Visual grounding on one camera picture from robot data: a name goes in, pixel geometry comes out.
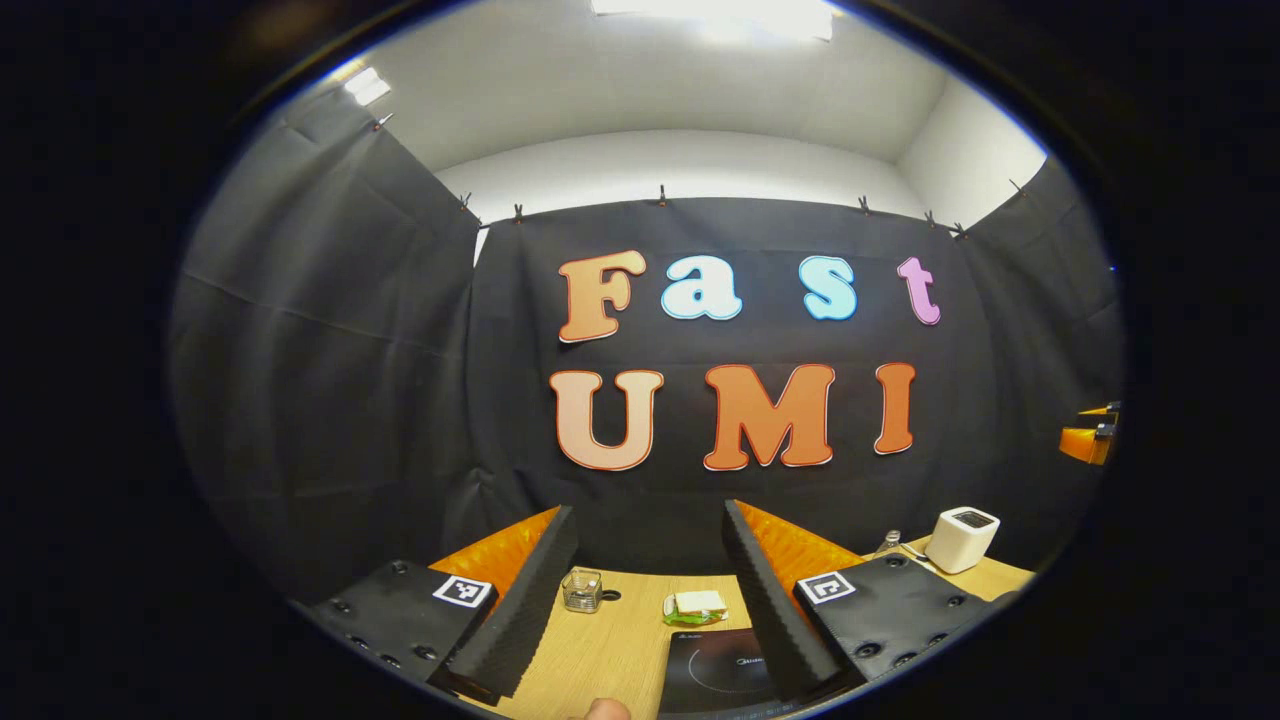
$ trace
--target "bread slice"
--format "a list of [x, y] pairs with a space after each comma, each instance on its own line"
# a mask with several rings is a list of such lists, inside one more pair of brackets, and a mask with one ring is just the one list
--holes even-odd
[[728, 606], [719, 591], [677, 592], [676, 611], [681, 615], [694, 612], [724, 612]]

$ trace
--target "small glass jar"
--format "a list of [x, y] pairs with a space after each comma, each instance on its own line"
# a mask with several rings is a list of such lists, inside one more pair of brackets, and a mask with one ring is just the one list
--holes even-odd
[[564, 593], [564, 607], [573, 612], [595, 612], [600, 609], [600, 594], [604, 584], [600, 574], [594, 570], [570, 570], [568, 575], [561, 580], [561, 591]]

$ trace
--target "black fabric backdrop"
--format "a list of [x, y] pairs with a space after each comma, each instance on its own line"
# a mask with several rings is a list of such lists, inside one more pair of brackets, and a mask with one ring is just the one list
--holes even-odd
[[[923, 220], [808, 202], [740, 199], [620, 202], [495, 223], [476, 266], [467, 392], [471, 432], [493, 502], [461, 509], [476, 536], [486, 516], [515, 520], [556, 503], [582, 509], [581, 561], [652, 573], [722, 573], [721, 501], [737, 497], [859, 552], [890, 528], [927, 534], [937, 514], [974, 505], [1002, 518], [992, 553], [1033, 566], [1088, 500], [1097, 475], [1057, 451], [1075, 413], [1119, 392], [1115, 287], [1070, 183], [1050, 164], [968, 241]], [[1046, 199], [1029, 197], [1046, 192]], [[561, 343], [568, 260], [637, 250], [631, 304], [608, 338]], [[676, 320], [659, 299], [666, 268], [714, 255], [735, 270], [741, 313], [727, 322]], [[815, 320], [797, 279], [810, 255], [846, 259], [856, 313]], [[896, 268], [910, 256], [933, 273], [937, 325], [911, 311]], [[1106, 324], [1108, 316], [1112, 324]], [[882, 391], [876, 368], [910, 363], [914, 445], [878, 456]], [[836, 369], [828, 396], [831, 462], [713, 473], [701, 465], [716, 436], [716, 392], [705, 373], [751, 365], [778, 398], [795, 366]], [[654, 446], [621, 473], [568, 460], [556, 441], [548, 378], [590, 370], [596, 439], [625, 433], [613, 377], [663, 373]]]
[[[275, 118], [178, 283], [172, 387], [201, 489], [311, 602], [434, 560], [475, 483], [463, 421], [477, 220], [344, 91]], [[448, 428], [447, 434], [428, 432]]]
[[[974, 505], [1004, 520], [992, 555], [1047, 559], [1098, 469], [1057, 451], [1075, 413], [1119, 397], [1114, 277], [1083, 201], [1052, 159], [955, 241], [923, 220], [808, 202], [621, 202], [476, 219], [344, 92], [282, 113], [228, 176], [191, 243], [172, 325], [179, 432], [210, 505], [288, 594], [311, 602], [390, 557], [430, 562], [556, 503], [580, 561], [723, 573], [719, 502], [739, 497], [850, 547], [932, 530]], [[567, 260], [640, 251], [609, 338], [563, 345]], [[676, 320], [666, 268], [716, 255], [742, 311]], [[846, 259], [858, 310], [814, 320], [799, 263]], [[911, 313], [897, 265], [933, 273], [937, 325]], [[480, 288], [472, 293], [472, 286]], [[878, 456], [876, 368], [910, 363], [914, 446]], [[831, 462], [703, 468], [714, 365], [755, 368], [777, 400], [805, 363], [836, 369]], [[604, 378], [595, 434], [623, 434], [613, 377], [659, 370], [653, 452], [622, 473], [564, 457], [557, 370]]]

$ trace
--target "pink letter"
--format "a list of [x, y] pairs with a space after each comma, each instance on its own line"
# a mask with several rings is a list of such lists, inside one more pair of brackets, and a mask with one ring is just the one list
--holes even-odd
[[929, 288], [933, 284], [933, 273], [920, 266], [915, 258], [908, 258], [906, 263], [897, 266], [897, 277], [906, 281], [906, 292], [911, 296], [911, 311], [925, 325], [938, 324], [942, 310], [929, 302]]

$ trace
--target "ceiling light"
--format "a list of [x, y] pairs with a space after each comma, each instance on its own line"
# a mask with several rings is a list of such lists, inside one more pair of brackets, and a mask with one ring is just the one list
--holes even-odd
[[348, 79], [343, 87], [347, 92], [356, 96], [356, 102], [361, 105], [369, 105], [374, 100], [378, 100], [383, 95], [392, 91], [392, 86], [387, 85], [387, 81], [378, 77], [378, 70], [374, 68], [365, 68], [364, 70], [356, 73], [356, 77]]
[[749, 20], [794, 37], [831, 40], [832, 8], [823, 0], [591, 0], [596, 15]]

